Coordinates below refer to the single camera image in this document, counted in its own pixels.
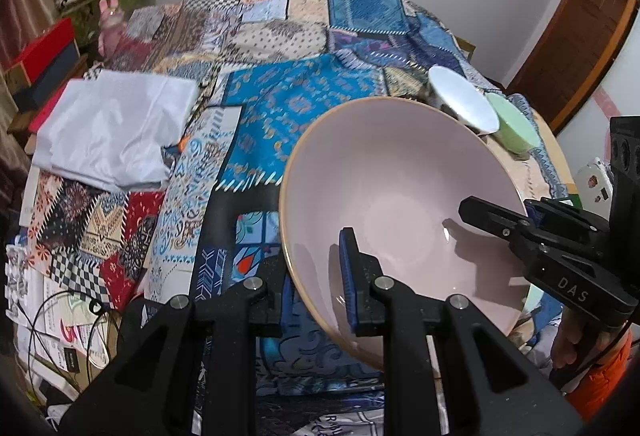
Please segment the person's right hand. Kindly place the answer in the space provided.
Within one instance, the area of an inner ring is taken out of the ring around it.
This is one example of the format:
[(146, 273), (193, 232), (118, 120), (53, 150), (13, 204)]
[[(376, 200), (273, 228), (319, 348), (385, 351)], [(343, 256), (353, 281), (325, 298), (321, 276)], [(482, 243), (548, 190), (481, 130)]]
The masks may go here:
[[(577, 344), (582, 339), (582, 327), (585, 325), (586, 323), (580, 320), (577, 313), (567, 307), (563, 309), (562, 320), (551, 349), (551, 361), (555, 369), (562, 369), (574, 364), (577, 359)], [(590, 349), (589, 356), (591, 358), (603, 352), (602, 357), (598, 360), (598, 364), (602, 364), (602, 366), (612, 359), (611, 352), (606, 351), (611, 340), (610, 333), (602, 332)]]

